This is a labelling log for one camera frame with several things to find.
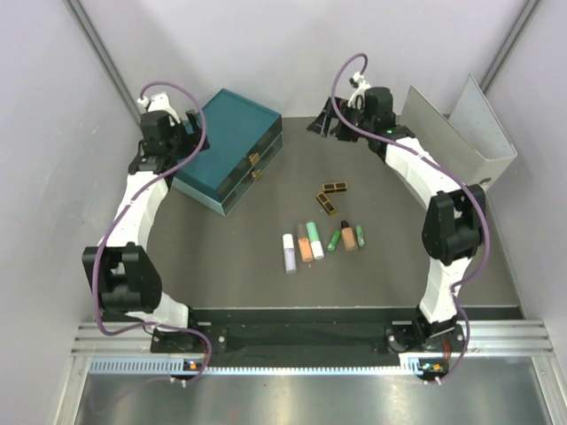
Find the foundation bottle black cap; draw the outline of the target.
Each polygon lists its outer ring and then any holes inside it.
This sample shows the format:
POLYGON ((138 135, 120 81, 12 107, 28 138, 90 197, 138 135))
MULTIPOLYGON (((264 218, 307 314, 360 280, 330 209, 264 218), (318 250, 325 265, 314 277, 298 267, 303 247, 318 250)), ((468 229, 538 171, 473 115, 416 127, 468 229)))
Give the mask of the foundation bottle black cap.
POLYGON ((341 237, 346 251, 356 251, 358 248, 357 240, 353 228, 346 220, 340 222, 341 237))

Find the green tube white cap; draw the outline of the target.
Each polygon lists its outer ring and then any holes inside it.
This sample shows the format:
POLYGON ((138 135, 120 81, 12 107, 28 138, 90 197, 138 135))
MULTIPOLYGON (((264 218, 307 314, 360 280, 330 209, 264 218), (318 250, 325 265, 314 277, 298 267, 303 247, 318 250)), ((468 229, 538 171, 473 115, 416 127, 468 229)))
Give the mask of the green tube white cap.
POLYGON ((322 248, 321 239, 317 227, 312 220, 306 223, 306 230, 314 259, 315 260, 323 259, 324 252, 322 248))

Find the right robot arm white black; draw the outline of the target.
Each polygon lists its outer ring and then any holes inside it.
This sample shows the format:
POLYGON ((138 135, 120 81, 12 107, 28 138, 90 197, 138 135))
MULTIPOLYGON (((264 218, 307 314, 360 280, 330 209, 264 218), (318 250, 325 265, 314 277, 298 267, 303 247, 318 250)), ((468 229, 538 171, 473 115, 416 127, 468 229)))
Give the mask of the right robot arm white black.
POLYGON ((485 241, 485 192, 462 189, 439 170, 415 134, 397 123, 393 96, 385 87, 358 91, 350 99, 328 99, 307 131, 355 143, 364 137, 427 209, 423 247, 430 257, 424 295, 410 328, 385 331, 395 352, 436 349, 455 331, 459 283, 485 241))

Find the teal drawer organizer box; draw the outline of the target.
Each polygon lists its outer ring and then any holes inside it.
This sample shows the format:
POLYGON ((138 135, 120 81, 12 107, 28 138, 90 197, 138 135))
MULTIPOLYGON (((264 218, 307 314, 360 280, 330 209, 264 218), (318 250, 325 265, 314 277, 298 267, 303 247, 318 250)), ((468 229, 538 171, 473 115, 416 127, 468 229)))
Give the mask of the teal drawer organizer box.
POLYGON ((176 172, 172 187, 226 217, 283 148, 282 115, 227 89, 204 113, 209 148, 176 172))

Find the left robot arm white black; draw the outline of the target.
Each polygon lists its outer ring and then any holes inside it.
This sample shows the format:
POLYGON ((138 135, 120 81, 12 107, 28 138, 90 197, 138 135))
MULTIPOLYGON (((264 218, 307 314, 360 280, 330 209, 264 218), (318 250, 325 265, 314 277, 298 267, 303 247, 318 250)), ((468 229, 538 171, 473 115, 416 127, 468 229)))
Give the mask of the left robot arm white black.
POLYGON ((82 265, 94 301, 95 322, 105 336, 117 336, 104 314, 132 319, 130 329, 161 327, 182 351, 200 343, 201 331, 190 323, 190 307, 174 300, 148 252, 147 243, 161 203, 176 172, 207 149, 208 123, 202 110, 188 111, 186 120, 162 106, 142 116, 143 138, 128 166, 119 209, 99 243, 82 253, 82 265))

